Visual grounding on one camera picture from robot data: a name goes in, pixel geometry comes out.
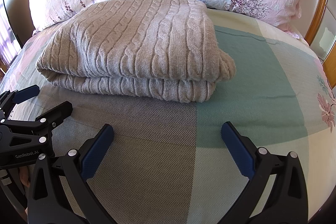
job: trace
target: beige cable knit sweater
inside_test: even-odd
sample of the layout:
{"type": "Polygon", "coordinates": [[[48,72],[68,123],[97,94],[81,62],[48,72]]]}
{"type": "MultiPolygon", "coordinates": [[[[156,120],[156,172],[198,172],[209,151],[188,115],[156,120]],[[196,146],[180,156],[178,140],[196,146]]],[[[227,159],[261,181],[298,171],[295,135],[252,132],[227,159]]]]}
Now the beige cable knit sweater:
{"type": "Polygon", "coordinates": [[[36,63],[53,85],[83,93],[208,100],[236,68],[198,0],[113,0],[58,30],[36,63]]]}

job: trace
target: bed sheet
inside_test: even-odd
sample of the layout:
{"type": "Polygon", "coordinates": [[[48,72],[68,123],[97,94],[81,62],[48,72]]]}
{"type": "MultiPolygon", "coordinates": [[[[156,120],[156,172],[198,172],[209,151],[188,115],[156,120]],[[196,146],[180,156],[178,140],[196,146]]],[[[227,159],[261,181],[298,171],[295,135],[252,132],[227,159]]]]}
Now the bed sheet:
{"type": "MultiPolygon", "coordinates": [[[[233,80],[219,82],[204,103],[87,95],[52,86],[35,63],[64,23],[30,38],[1,82],[0,90],[34,84],[41,90],[16,106],[11,119],[34,120],[65,100],[73,104],[72,115],[53,130],[56,155],[79,148],[105,123],[114,127],[115,140],[88,184],[120,224],[217,223],[247,183],[221,140],[226,121],[257,147],[298,153],[310,217],[336,184],[335,99],[314,52],[256,19],[211,9],[208,15],[219,47],[235,60],[237,72],[233,80]]],[[[273,181],[254,214],[261,212],[273,181]]]]}

